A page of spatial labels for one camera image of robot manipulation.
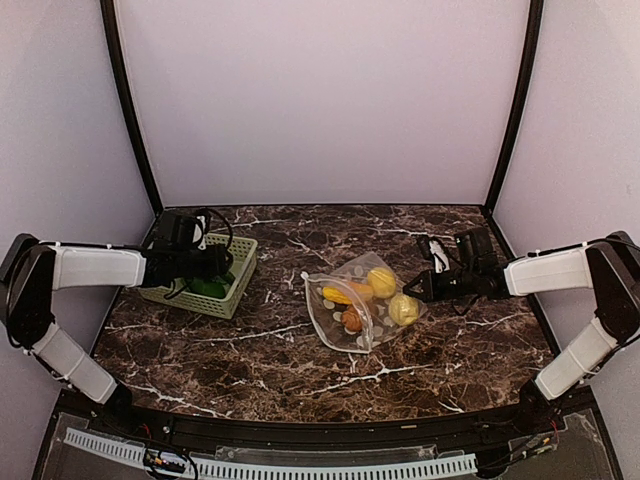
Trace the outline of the green fake vegetable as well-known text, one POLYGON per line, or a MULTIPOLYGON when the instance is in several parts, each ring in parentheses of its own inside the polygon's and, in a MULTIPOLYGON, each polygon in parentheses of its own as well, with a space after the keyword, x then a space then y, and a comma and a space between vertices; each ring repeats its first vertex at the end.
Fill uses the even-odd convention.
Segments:
POLYGON ((191 281, 191 293, 214 299, 223 299, 229 293, 233 281, 230 278, 215 277, 210 280, 195 278, 191 281))

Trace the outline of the pale yellow fake food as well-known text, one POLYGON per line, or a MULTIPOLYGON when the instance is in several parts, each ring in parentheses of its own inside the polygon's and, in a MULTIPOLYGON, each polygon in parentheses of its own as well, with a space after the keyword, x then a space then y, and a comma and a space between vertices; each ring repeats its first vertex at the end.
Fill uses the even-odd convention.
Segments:
POLYGON ((389 315, 396 325, 408 326, 418 320, 420 305, 413 297, 397 294, 390 301, 389 315))

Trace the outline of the clear zip top bag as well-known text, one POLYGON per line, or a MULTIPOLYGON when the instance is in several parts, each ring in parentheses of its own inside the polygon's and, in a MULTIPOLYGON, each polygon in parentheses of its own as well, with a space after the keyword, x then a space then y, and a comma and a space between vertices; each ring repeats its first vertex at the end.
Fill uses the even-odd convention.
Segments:
MULTIPOLYGON (((405 328, 414 324, 399 326, 390 318, 389 304, 395 295, 388 299, 373 297, 368 302, 355 297, 351 305, 359 312, 363 329, 358 333, 349 332, 341 323, 341 315, 350 305, 336 304, 323 297, 322 288, 326 286, 346 286, 348 282, 368 285, 367 273, 375 267, 391 270, 396 278, 395 295, 404 294, 405 283, 380 256, 373 252, 356 257, 329 274, 307 272, 301 274, 311 323, 326 347, 343 353, 369 354, 376 347, 396 338, 405 328)), ((426 314, 426 305, 416 300, 420 305, 419 320, 426 314)))

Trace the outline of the brown fake food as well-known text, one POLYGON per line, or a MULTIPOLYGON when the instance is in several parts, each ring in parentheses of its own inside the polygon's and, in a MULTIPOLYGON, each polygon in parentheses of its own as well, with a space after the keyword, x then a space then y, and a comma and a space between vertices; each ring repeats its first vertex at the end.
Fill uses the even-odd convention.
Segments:
POLYGON ((358 333, 363 329, 363 321, 360 314, 352 305, 342 313, 341 323, 349 332, 358 333))

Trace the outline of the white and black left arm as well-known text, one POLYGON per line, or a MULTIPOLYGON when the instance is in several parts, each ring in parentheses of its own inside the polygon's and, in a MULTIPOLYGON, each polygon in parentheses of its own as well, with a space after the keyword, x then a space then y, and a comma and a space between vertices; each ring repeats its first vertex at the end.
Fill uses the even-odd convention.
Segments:
POLYGON ((193 214, 164 212, 146 246, 48 241, 18 234, 1 262, 1 322, 15 349, 34 357, 60 383, 102 406, 101 417, 120 436, 141 427, 140 412, 130 406, 132 393, 88 352, 79 328, 58 320, 70 300, 87 312, 91 303, 106 307, 122 288, 166 287, 182 293, 178 282, 213 280, 233 264, 231 236, 221 243, 206 240, 213 218, 201 209, 193 214))

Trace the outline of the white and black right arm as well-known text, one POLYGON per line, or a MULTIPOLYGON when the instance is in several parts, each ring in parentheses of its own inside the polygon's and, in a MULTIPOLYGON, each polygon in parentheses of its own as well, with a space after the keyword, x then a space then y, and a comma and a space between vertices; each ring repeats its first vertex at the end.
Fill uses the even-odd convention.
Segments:
POLYGON ((503 300, 543 292, 590 290, 592 319, 562 352, 521 390, 522 403, 510 413, 521 434, 534 432, 549 416, 549 405, 595 375, 613 355, 639 339, 639 247, 623 231, 574 245, 537 250, 508 262, 499 260, 487 229, 454 238, 452 256, 436 237, 417 243, 432 268, 403 288, 423 303, 463 297, 503 300))

